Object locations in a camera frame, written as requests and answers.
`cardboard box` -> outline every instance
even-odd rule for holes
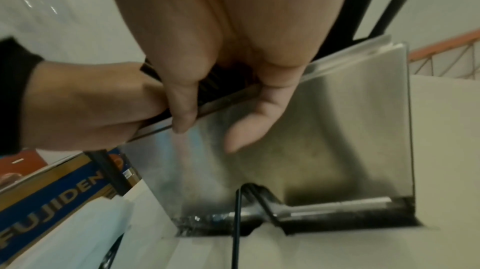
[[[138,178],[118,149],[108,152],[131,184]],[[0,268],[84,204],[117,193],[85,154],[45,167],[0,190]]]

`metal sheet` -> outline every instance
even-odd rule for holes
[[[171,218],[231,212],[244,183],[288,206],[411,197],[407,50],[385,41],[313,62],[280,120],[235,154],[223,152],[223,138],[256,88],[203,106],[186,134],[165,120],[121,149]]]

